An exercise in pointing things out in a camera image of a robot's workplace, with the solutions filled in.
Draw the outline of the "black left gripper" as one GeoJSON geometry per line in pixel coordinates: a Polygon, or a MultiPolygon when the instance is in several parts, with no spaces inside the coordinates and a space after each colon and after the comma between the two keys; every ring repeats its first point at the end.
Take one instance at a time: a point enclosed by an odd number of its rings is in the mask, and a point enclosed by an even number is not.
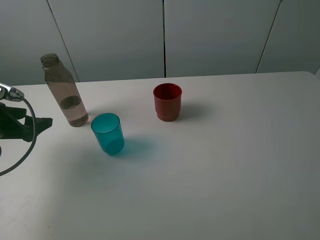
{"type": "Polygon", "coordinates": [[[34,136],[38,136],[53,125],[53,119],[49,117],[36,117],[34,119],[26,116],[25,108],[9,107],[4,103],[0,104],[0,138],[20,139],[25,142],[32,142],[34,136]]]}

